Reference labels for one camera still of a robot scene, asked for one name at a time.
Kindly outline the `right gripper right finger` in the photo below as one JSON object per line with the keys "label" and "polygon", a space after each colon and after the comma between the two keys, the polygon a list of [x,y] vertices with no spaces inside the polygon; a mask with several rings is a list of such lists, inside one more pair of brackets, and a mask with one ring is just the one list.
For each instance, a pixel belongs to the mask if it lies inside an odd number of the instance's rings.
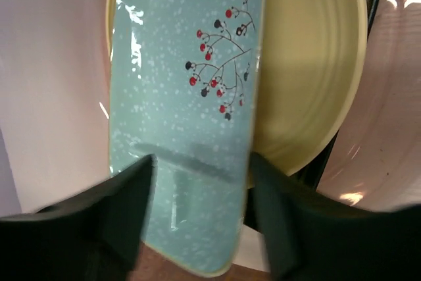
{"label": "right gripper right finger", "polygon": [[374,212],[250,156],[254,218],[273,280],[419,280],[420,206]]}

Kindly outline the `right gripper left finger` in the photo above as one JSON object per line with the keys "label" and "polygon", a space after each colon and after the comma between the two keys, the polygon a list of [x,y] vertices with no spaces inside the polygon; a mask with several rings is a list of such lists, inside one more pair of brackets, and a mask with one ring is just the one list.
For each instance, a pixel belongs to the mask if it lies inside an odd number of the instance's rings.
{"label": "right gripper left finger", "polygon": [[2,280],[126,280],[136,266],[153,155],[36,213],[1,218]]}

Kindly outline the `black floral square plate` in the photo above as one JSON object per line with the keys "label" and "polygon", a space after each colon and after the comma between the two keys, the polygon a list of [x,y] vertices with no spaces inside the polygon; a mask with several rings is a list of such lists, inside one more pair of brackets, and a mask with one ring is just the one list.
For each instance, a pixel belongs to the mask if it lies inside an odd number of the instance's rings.
{"label": "black floral square plate", "polygon": [[[370,36],[379,2],[380,0],[366,0],[368,19],[367,38]],[[321,153],[319,153],[306,167],[303,167],[299,172],[296,172],[293,175],[294,179],[314,190],[318,187],[338,134],[339,132],[335,134]]]}

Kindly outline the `light teal rectangular plate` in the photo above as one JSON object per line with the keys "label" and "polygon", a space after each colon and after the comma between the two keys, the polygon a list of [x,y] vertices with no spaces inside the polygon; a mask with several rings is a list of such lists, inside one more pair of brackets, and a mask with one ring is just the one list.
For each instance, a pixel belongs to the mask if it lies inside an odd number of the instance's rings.
{"label": "light teal rectangular plate", "polygon": [[224,274],[243,224],[264,0],[107,0],[109,168],[155,158],[143,242]]}

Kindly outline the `yellow round plate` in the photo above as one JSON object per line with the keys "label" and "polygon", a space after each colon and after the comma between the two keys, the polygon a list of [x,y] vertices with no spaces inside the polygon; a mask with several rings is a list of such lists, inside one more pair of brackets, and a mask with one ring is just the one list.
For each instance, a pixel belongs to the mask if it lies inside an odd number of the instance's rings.
{"label": "yellow round plate", "polygon": [[251,151],[286,174],[333,138],[366,51],[365,0],[264,0]]}

